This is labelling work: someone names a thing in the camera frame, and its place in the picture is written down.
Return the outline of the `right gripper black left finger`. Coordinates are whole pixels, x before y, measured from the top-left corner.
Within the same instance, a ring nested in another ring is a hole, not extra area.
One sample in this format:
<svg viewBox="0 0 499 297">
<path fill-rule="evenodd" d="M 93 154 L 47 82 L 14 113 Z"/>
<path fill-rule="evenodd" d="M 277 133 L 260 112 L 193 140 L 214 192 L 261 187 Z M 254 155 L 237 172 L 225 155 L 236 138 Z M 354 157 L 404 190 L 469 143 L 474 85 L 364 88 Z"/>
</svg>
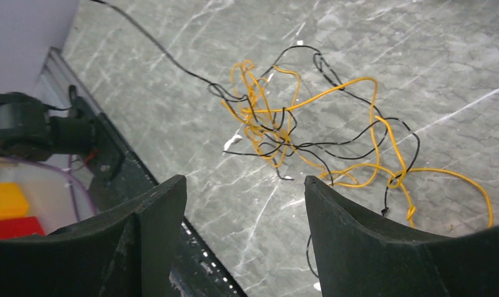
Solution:
<svg viewBox="0 0 499 297">
<path fill-rule="evenodd" d="M 186 178 L 50 235 L 0 240 L 0 296 L 165 296 Z"/>
</svg>

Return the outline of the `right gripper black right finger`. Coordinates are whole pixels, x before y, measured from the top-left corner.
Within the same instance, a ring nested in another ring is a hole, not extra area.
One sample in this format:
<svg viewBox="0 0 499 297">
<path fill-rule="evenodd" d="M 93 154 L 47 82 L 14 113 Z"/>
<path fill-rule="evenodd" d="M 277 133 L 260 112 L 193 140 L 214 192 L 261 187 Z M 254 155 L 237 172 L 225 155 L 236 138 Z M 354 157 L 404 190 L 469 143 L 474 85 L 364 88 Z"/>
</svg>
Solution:
<svg viewBox="0 0 499 297">
<path fill-rule="evenodd" d="M 324 296 L 499 296 L 499 226 L 440 236 L 384 218 L 315 176 L 304 185 Z"/>
</svg>

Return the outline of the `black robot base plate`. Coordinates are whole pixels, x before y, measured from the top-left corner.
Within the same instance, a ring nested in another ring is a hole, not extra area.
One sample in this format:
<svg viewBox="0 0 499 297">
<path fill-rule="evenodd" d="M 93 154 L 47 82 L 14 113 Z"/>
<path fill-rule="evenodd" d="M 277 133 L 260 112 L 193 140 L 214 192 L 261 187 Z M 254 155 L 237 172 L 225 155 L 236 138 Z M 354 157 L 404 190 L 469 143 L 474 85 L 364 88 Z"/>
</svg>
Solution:
<svg viewBox="0 0 499 297">
<path fill-rule="evenodd" d="M 68 88 L 74 114 L 96 131 L 85 162 L 94 178 L 92 200 L 102 212 L 126 205 L 142 194 L 163 191 L 137 212 L 137 256 L 142 259 L 144 296 L 244 296 L 245 292 L 184 216 L 186 179 L 159 183 L 108 116 L 84 89 Z"/>
</svg>

